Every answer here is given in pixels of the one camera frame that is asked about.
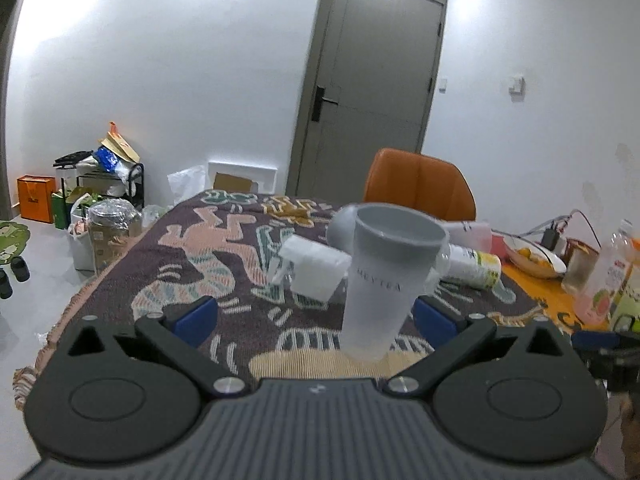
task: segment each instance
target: orange tablecloth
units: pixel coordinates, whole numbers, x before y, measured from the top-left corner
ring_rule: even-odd
[[[540,280],[522,272],[511,262],[502,264],[502,272],[522,287],[534,300],[545,305],[545,314],[565,332],[573,332],[581,328],[589,330],[607,330],[607,324],[598,326],[583,325],[574,314],[574,297],[567,294],[560,286],[560,280]]]

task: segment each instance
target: patterned blanket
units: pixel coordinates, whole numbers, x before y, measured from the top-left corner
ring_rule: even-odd
[[[388,376],[431,351],[408,319],[381,363],[357,363],[339,351],[344,303],[320,303],[266,283],[266,270],[292,234],[325,242],[331,204],[286,196],[209,190],[171,210],[123,257],[82,290],[49,333],[35,366],[14,377],[20,408],[63,332],[88,314],[131,324],[149,312],[172,313],[202,296],[220,307],[200,352],[249,382],[264,376]],[[542,307],[512,280],[477,291],[441,285],[434,301],[462,314],[481,312],[520,325]]]

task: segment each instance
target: orange chair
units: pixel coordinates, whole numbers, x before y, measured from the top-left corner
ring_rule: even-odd
[[[476,202],[465,177],[450,162],[383,148],[373,160],[364,202],[385,202],[446,221],[476,219]]]

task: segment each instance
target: door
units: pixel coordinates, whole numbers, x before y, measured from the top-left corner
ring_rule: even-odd
[[[443,19],[436,0],[332,1],[297,195],[359,202],[380,148],[420,151]]]
[[[7,181],[4,123],[9,61],[22,0],[0,0],[0,220],[14,217]]]

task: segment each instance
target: blue gripper pad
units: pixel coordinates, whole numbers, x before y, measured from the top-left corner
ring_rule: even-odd
[[[413,312],[418,332],[434,349],[437,349],[462,332],[466,322],[461,322],[462,317],[457,319],[458,316],[455,313],[444,312],[433,304],[436,303],[432,298],[421,296],[415,300]]]
[[[620,336],[615,332],[597,332],[595,330],[578,330],[571,336],[571,344],[576,350],[598,351],[600,348],[617,348]]]
[[[178,319],[168,320],[168,329],[193,348],[208,338],[218,323],[218,302],[204,296],[191,303],[188,312]]]

